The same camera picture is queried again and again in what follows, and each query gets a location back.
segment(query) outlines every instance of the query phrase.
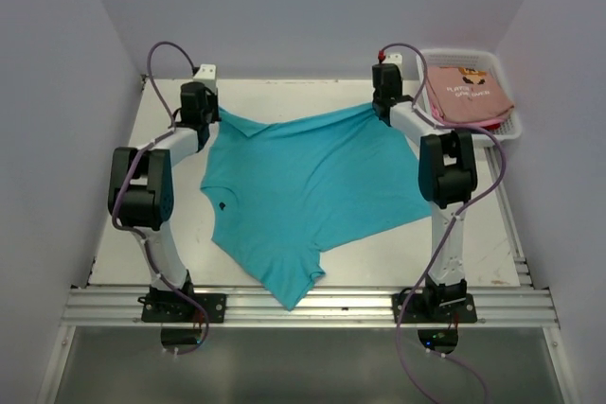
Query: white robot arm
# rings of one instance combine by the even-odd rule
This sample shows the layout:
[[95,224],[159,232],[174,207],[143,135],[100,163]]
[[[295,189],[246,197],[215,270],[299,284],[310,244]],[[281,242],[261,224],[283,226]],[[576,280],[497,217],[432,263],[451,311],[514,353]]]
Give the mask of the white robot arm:
[[[181,86],[181,108],[178,110],[181,120],[176,122],[170,135],[142,155],[118,207],[120,224],[136,229],[147,241],[147,252],[143,245],[142,249],[148,260],[151,284],[149,293],[139,299],[144,304],[143,322],[191,321],[194,308],[174,295],[174,290],[198,300],[170,229],[169,219],[174,206],[172,168],[200,151],[209,138],[209,124],[220,120],[216,74],[215,65],[202,65],[193,81]],[[114,211],[119,189],[135,155],[147,146],[122,147],[114,151],[108,194],[110,213]],[[224,307],[224,295],[206,294],[204,298],[204,302],[198,302],[203,307]],[[208,313],[210,322],[222,322],[224,311],[216,314],[209,310]]]
[[[462,307],[471,307],[462,319],[475,322],[463,268],[465,212],[456,215],[477,188],[472,136],[467,131],[438,128],[413,105],[411,97],[402,95],[401,64],[401,55],[392,54],[373,66],[373,107],[383,122],[403,132],[419,147],[419,189],[431,207],[432,252],[437,250],[456,216],[456,223],[427,273],[422,302],[416,308],[423,307],[419,311],[426,322],[448,322],[454,313],[458,317]],[[402,301],[401,295],[394,307]],[[421,322],[417,316],[414,322]]]

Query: metal frame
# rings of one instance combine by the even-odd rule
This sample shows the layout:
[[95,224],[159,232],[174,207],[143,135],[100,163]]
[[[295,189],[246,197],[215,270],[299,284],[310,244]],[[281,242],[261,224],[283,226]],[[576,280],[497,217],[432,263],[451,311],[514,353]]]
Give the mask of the metal frame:
[[52,404],[55,402],[59,386],[61,385],[63,371],[65,370],[69,352],[74,341],[75,331],[76,328],[72,325],[62,325],[59,327],[57,340],[50,354],[45,378],[38,392],[36,404]]
[[566,357],[563,344],[561,342],[561,333],[558,328],[544,328],[545,341],[553,369],[558,378],[561,395],[565,404],[580,403],[579,389],[575,383],[575,378],[572,373],[572,368]]
[[[94,287],[72,290],[62,320],[72,326],[141,326],[143,287]],[[394,327],[391,295],[396,288],[312,290],[293,311],[287,311],[260,288],[196,288],[197,293],[227,294],[224,323],[216,327]],[[557,327],[548,290],[471,288],[478,324],[474,327]],[[190,326],[171,324],[164,326]],[[441,327],[439,324],[404,328]]]

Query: white enclosure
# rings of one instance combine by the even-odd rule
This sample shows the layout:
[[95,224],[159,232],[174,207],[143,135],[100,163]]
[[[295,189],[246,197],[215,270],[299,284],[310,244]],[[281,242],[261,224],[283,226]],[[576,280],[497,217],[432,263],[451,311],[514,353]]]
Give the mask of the white enclosure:
[[[369,79],[395,41],[496,53],[524,127],[507,147],[506,189],[533,284],[552,291],[583,402],[601,402],[605,4],[0,0],[0,401],[36,399],[69,288],[87,283],[98,250],[112,151],[131,137],[147,51],[173,40],[228,79]],[[161,51],[154,72],[187,68]]]

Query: folded shirt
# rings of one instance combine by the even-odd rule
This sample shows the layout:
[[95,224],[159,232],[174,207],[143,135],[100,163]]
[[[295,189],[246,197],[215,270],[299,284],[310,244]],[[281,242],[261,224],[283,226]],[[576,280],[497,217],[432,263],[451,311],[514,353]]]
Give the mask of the folded shirt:
[[427,94],[432,112],[449,123],[487,127],[508,119],[514,108],[496,79],[485,71],[430,66]]

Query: basket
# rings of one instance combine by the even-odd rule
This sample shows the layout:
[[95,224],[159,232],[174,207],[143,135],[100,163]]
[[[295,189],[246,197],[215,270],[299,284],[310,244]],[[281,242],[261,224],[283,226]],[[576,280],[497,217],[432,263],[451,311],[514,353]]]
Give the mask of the basket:
[[[421,52],[429,66],[464,66],[465,68],[472,68],[474,70],[488,71],[496,79],[509,99],[513,100],[513,93],[505,77],[503,67],[494,54],[468,49],[424,49]],[[417,68],[419,76],[422,75],[423,66],[419,56],[417,56]],[[419,106],[429,116],[432,116],[426,88],[421,93]],[[493,130],[492,133],[494,133],[500,142],[520,137],[520,134],[522,134],[522,125],[520,124],[517,110],[514,109],[509,118],[497,130]],[[494,146],[492,141],[483,134],[474,134],[473,144],[477,147]]]

